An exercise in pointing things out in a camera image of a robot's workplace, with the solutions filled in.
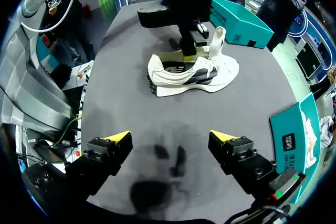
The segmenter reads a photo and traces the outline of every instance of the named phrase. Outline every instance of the shoe insole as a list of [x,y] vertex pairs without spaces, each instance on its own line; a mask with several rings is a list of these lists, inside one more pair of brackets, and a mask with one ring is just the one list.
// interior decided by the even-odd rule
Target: shoe insole
[[194,64],[194,62],[178,61],[166,61],[162,63],[164,70],[171,73],[183,73],[191,69]]

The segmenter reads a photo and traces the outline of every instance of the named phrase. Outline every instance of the teal shoebox lid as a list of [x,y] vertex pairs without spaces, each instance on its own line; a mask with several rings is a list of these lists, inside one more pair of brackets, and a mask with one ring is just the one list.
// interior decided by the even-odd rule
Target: teal shoebox lid
[[273,31],[242,5],[227,0],[212,0],[210,21],[226,29],[230,44],[265,48]]

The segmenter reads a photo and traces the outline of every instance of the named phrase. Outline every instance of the person's hand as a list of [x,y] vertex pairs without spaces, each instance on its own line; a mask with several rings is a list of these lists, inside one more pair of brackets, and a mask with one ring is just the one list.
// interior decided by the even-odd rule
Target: person's hand
[[54,16],[54,15],[56,14],[56,12],[57,12],[57,6],[51,7],[51,8],[49,9],[49,14],[50,14],[51,16]]

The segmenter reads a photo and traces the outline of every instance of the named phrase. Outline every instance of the white sneaker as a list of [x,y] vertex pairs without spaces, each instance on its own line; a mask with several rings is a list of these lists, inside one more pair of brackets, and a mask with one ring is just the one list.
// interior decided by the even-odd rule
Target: white sneaker
[[148,63],[148,80],[152,93],[166,97],[189,89],[213,93],[229,85],[239,72],[238,62],[222,54],[226,30],[217,27],[209,47],[197,49],[196,56],[183,59],[177,54],[153,54]]

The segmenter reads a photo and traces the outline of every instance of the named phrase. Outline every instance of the dark jacket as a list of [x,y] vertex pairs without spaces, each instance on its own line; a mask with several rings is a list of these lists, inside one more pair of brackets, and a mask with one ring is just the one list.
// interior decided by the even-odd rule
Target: dark jacket
[[[43,25],[51,27],[58,23],[60,19],[63,17],[64,13],[66,12],[71,0],[47,0],[46,1],[46,12],[43,20]],[[49,9],[51,6],[58,2],[56,14],[50,15]],[[74,0],[71,6],[71,9],[63,20],[63,22],[56,27],[52,32],[59,38],[63,37],[68,31],[70,31],[76,21],[82,19],[83,16],[83,9],[82,4],[78,0]]]
[[300,15],[307,0],[265,0],[257,16],[271,28],[280,43],[286,39],[294,19]]

